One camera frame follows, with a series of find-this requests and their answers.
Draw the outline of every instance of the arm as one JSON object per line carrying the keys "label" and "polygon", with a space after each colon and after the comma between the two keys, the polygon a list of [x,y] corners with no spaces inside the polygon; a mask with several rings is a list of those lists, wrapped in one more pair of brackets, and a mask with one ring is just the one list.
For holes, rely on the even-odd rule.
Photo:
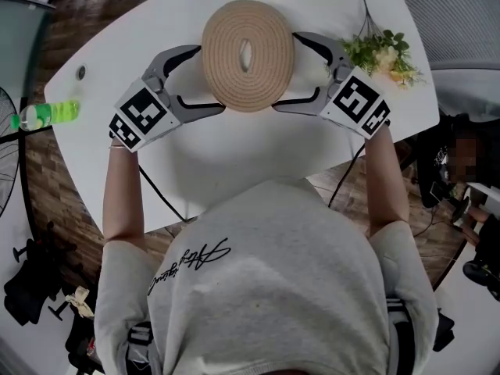
{"label": "arm", "polygon": [[[112,146],[121,146],[120,141],[113,139]],[[106,241],[120,239],[145,249],[138,154],[126,148],[109,150],[102,228]]]}
{"label": "arm", "polygon": [[406,191],[387,125],[366,141],[366,193],[370,234],[395,221],[409,221]]}

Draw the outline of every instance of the green bottle label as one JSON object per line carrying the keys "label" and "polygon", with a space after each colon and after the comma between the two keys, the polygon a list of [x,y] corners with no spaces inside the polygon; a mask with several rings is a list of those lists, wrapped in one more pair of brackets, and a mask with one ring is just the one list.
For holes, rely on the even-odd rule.
{"label": "green bottle label", "polygon": [[52,118],[50,104],[37,104],[34,108],[37,110],[37,129],[48,127]]}
{"label": "green bottle label", "polygon": [[38,127],[48,127],[53,123],[69,122],[78,117],[80,104],[75,100],[60,103],[46,103],[35,106]]}

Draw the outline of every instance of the small round object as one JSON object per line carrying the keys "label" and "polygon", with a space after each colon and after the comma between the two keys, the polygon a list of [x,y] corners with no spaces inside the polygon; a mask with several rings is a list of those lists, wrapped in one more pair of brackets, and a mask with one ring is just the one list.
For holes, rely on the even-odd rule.
{"label": "small round object", "polygon": [[79,66],[76,73],[77,80],[84,79],[86,73],[87,73],[87,66],[85,64]]}
{"label": "small round object", "polygon": [[[241,50],[247,44],[252,53],[244,65]],[[215,98],[236,111],[253,113],[277,102],[290,84],[294,57],[286,19],[262,2],[227,3],[203,31],[205,77]]]}

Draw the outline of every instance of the white flower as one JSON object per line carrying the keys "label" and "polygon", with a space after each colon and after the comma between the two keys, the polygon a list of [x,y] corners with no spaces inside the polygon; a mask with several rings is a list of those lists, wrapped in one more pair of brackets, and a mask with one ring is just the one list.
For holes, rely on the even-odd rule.
{"label": "white flower", "polygon": [[392,46],[389,46],[388,48],[382,48],[378,52],[373,51],[375,60],[378,63],[378,70],[383,73],[392,71],[394,63],[398,58],[398,54],[399,53]]}

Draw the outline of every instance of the black cloth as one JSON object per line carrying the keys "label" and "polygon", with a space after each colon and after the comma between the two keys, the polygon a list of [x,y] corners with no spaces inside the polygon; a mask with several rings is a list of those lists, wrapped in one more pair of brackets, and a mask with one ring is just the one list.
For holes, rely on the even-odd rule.
{"label": "black cloth", "polygon": [[8,297],[4,301],[5,308],[20,325],[26,323],[26,318],[31,323],[38,323],[45,299],[58,281],[50,268],[36,266],[29,260],[23,262],[20,271],[4,286]]}
{"label": "black cloth", "polygon": [[500,221],[495,216],[487,218],[479,232],[479,239],[477,258],[490,266],[500,266]]}
{"label": "black cloth", "polygon": [[449,196],[453,185],[443,179],[442,161],[448,143],[453,140],[454,118],[442,116],[435,127],[418,135],[416,141],[416,168],[423,206],[430,209]]}
{"label": "black cloth", "polygon": [[436,341],[434,342],[433,348],[435,352],[440,352],[455,339],[452,330],[454,326],[454,320],[439,313],[439,324],[437,325]]}

